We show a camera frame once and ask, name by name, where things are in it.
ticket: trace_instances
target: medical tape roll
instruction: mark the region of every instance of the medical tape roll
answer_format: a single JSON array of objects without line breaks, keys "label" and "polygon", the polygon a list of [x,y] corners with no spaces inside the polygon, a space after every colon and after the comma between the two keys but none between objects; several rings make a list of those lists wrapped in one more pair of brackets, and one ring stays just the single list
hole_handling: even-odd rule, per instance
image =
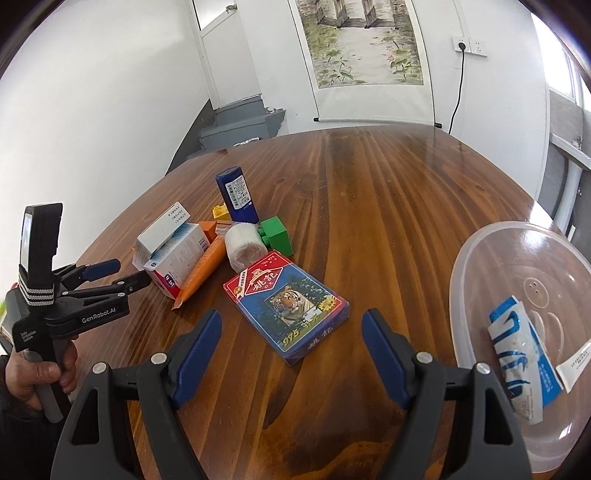
[{"label": "medical tape roll", "polygon": [[226,232],[225,241],[230,265],[237,273],[267,254],[254,223],[234,223]]}]

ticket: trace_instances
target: toothpaste tube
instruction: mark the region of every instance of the toothpaste tube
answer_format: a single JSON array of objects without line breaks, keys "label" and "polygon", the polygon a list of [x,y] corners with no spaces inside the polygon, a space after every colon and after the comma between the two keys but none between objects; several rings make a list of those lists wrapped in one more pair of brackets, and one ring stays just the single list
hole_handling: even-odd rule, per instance
[{"label": "toothpaste tube", "polygon": [[566,362],[558,365],[556,370],[564,382],[566,393],[574,387],[574,383],[579,379],[581,373],[591,360],[591,339],[587,340],[583,346]]}]

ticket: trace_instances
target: red label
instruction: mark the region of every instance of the red label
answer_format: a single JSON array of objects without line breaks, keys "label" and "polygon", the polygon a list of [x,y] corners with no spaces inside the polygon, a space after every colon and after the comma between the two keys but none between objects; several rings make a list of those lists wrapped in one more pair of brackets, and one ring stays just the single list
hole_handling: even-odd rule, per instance
[{"label": "red label", "polygon": [[160,284],[166,288],[166,290],[168,290],[174,298],[178,297],[181,289],[174,282],[170,275],[166,274],[166,276],[163,278],[162,275],[160,275],[156,270],[154,270],[154,275],[156,275],[156,277],[160,280]]},{"label": "red label", "polygon": [[239,301],[245,295],[272,290],[283,267],[291,263],[279,252],[273,250],[224,284],[224,288],[234,301]]}]

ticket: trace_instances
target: dark sleeve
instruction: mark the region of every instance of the dark sleeve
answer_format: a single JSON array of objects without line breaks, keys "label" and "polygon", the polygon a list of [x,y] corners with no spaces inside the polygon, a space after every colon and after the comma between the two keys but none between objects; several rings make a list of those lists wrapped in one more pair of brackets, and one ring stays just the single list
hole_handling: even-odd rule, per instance
[{"label": "dark sleeve", "polygon": [[49,480],[63,421],[51,424],[42,411],[14,398],[5,381],[8,356],[0,356],[0,480]]}]

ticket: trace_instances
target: green toy block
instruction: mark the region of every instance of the green toy block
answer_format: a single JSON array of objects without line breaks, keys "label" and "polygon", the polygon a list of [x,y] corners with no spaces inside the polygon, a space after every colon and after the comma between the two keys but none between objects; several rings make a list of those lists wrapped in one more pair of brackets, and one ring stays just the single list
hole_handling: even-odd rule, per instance
[{"label": "green toy block", "polygon": [[259,234],[267,248],[277,250],[280,254],[290,257],[294,254],[290,237],[279,217],[269,218],[261,222]]}]

